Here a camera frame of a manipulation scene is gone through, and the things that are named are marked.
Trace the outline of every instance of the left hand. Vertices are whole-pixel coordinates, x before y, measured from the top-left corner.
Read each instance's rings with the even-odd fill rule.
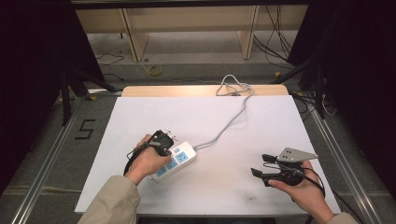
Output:
[[[146,136],[136,146],[139,147],[143,145],[143,143],[148,141],[150,137],[150,134],[146,134]],[[155,151],[154,147],[148,147],[135,159],[129,168],[129,171],[125,174],[125,177],[131,179],[136,185],[138,185],[145,176],[155,174],[161,167],[170,161],[170,156],[160,156]]]

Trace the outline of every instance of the gray cable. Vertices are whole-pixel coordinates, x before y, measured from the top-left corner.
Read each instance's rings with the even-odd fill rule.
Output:
[[[231,87],[231,86],[230,86],[230,83],[225,83],[225,82],[224,82],[224,80],[225,80],[227,77],[233,77],[233,79],[236,81],[236,83],[237,83],[239,86],[243,87],[244,89],[241,90],[241,91],[237,91],[234,87],[232,87],[232,88],[234,89],[234,92],[228,92],[228,93],[225,93],[225,94],[219,94],[219,91],[221,90],[221,88],[222,88],[223,86]],[[216,142],[216,141],[219,139],[219,137],[224,133],[224,131],[231,125],[231,123],[232,123],[236,118],[238,118],[238,116],[239,116],[240,114],[242,114],[242,112],[245,111],[245,109],[246,109],[246,107],[247,107],[247,106],[246,106],[247,101],[248,101],[248,99],[250,98],[250,96],[252,96],[253,93],[254,93],[254,90],[253,90],[247,83],[240,83],[240,82],[236,79],[236,77],[234,77],[233,75],[227,75],[227,76],[225,76],[225,77],[223,78],[223,80],[221,81],[221,84],[220,84],[218,90],[216,91],[216,95],[217,95],[217,96],[225,96],[225,95],[239,94],[240,92],[243,92],[243,91],[251,91],[251,93],[250,93],[250,95],[249,95],[248,97],[246,97],[246,98],[244,99],[244,101],[242,102],[242,109],[241,109],[241,110],[240,110],[240,111],[239,111],[239,112],[238,112],[238,113],[237,113],[237,114],[225,125],[225,127],[218,133],[218,135],[217,135],[215,138],[213,138],[212,140],[210,140],[210,141],[208,141],[208,142],[205,142],[205,143],[202,143],[202,144],[199,144],[199,145],[196,145],[196,146],[192,147],[194,150],[198,150],[199,147],[204,147],[204,146],[207,146],[207,145],[210,145],[210,144]]]

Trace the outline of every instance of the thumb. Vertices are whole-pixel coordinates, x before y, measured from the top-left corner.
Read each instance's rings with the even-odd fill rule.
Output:
[[[163,159],[164,159],[165,163],[169,163],[172,160],[171,156],[163,157]]]
[[[271,179],[268,181],[268,184],[270,184],[272,187],[274,187],[276,189],[280,189],[280,190],[284,191],[285,193],[289,194],[289,192],[290,192],[290,186],[285,184],[282,181]]]

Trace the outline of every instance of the hand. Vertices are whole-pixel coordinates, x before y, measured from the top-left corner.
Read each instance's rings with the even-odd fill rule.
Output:
[[[150,137],[150,134],[146,134],[136,146],[139,147],[143,145]],[[129,171],[125,174],[125,177],[130,178],[136,185],[139,185],[140,181],[142,181],[145,176],[155,174],[161,167],[170,161],[170,156],[160,156],[155,151],[154,147],[148,147],[135,159]]]
[[[303,167],[313,169],[310,161],[303,161]],[[304,174],[318,183],[318,177],[312,171],[304,169]],[[277,180],[270,180],[269,184],[288,193],[293,201],[318,223],[327,223],[334,217],[334,213],[324,200],[321,190],[306,179],[297,186],[289,186]]]

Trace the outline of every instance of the handheld controller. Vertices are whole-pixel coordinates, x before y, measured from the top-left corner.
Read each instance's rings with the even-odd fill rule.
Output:
[[[271,187],[268,183],[271,179],[283,181],[290,186],[296,186],[304,180],[302,161],[316,159],[317,157],[318,155],[316,154],[286,147],[278,157],[267,154],[262,155],[264,161],[279,165],[280,172],[278,174],[263,174],[253,168],[250,168],[250,170],[254,176],[264,182],[265,187]]]
[[[134,148],[134,150],[127,155],[128,157],[130,154],[132,154],[132,157],[128,157],[129,160],[125,165],[124,175],[128,172],[129,167],[131,167],[132,165],[132,162],[134,162],[139,154],[147,147],[154,147],[155,151],[160,156],[169,156],[172,153],[171,151],[169,151],[169,148],[174,144],[174,139],[175,137],[171,134],[169,130],[167,133],[164,133],[161,130],[155,132],[147,142],[143,143],[143,145],[139,147]]]

